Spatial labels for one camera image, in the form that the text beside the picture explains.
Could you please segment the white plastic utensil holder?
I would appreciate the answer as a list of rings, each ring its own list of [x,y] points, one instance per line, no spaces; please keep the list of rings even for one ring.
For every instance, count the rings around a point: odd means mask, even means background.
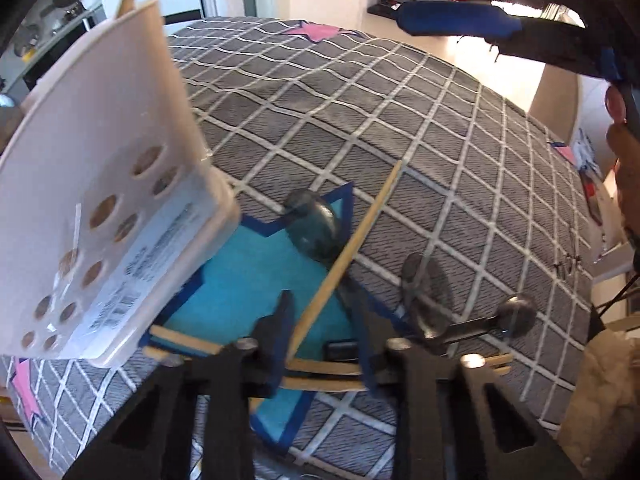
[[[80,38],[21,114],[1,156],[1,351],[117,366],[240,221],[158,3]]]

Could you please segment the grey translucent spoon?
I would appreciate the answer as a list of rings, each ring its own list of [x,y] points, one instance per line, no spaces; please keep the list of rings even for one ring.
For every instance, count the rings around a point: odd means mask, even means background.
[[[284,209],[285,231],[295,248],[331,270],[348,241],[334,209],[320,195],[303,188],[288,193]]]
[[[444,269],[432,258],[413,252],[400,271],[401,301],[416,336],[440,341],[451,325],[452,295]]]

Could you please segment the grey spoon bowl near right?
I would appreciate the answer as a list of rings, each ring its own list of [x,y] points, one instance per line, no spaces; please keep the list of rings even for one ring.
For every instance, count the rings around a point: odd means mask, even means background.
[[[491,316],[460,323],[452,322],[443,308],[427,304],[416,311],[416,330],[428,350],[443,354],[450,344],[491,332],[508,338],[521,338],[534,327],[536,313],[534,300],[524,294],[506,297]]]

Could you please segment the grey checked tablecloth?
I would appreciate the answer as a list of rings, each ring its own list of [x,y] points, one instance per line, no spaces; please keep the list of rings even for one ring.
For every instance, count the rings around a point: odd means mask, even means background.
[[[269,222],[293,188],[352,187],[361,218],[396,162],[393,193],[352,263],[400,310],[400,268],[425,252],[458,320],[525,292],[539,315],[519,340],[488,335],[455,354],[509,351],[508,386],[555,430],[587,341],[587,208],[553,133],[460,68],[400,42],[274,18],[211,18],[171,34],[194,117],[242,211]]]

